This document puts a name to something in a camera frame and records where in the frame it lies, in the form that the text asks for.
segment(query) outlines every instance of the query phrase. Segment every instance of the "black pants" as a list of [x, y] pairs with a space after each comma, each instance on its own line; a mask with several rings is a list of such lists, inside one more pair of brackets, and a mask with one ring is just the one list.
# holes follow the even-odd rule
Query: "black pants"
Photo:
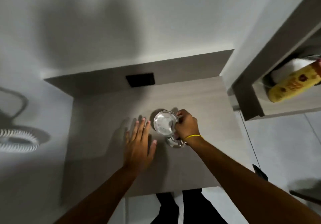
[[[171, 193], [156, 194], [161, 207], [158, 216], [151, 224], [177, 224], [179, 207]], [[183, 191], [184, 224], [215, 223], [227, 224], [214, 206], [202, 194], [202, 189]]]

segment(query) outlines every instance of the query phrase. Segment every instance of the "coiled white cord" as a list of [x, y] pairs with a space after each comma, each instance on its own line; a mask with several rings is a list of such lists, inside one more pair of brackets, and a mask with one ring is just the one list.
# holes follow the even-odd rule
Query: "coiled white cord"
[[[13, 143], [10, 138], [18, 138], [29, 143]], [[38, 139], [27, 131], [18, 129], [0, 129], [0, 151], [26, 153], [35, 151], [39, 146]]]

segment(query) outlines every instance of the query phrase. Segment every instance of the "yellow bracelet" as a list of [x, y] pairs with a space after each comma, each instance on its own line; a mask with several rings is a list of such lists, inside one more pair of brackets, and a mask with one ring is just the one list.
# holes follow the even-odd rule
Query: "yellow bracelet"
[[184, 139], [184, 141], [186, 141], [188, 138], [194, 137], [194, 136], [199, 136], [199, 137], [203, 138], [203, 137], [202, 137], [201, 135], [199, 135], [199, 134], [192, 134], [192, 135], [190, 135], [190, 136], [187, 136], [187, 137]]

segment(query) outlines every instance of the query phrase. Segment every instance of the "transparent glass mug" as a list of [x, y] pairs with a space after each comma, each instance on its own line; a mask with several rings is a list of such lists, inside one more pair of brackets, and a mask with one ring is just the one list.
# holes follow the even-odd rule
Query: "transparent glass mug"
[[178, 116], [172, 112], [163, 110], [156, 114], [154, 118], [155, 130], [166, 137], [166, 142], [174, 148], [182, 148], [186, 145], [175, 134], [175, 124], [179, 122]]

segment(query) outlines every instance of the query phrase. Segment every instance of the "yellow bottle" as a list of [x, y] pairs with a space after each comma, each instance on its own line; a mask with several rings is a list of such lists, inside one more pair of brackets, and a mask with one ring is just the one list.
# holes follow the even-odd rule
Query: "yellow bottle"
[[272, 87], [267, 96], [272, 102], [279, 102], [302, 93], [321, 81], [321, 59], [298, 71]]

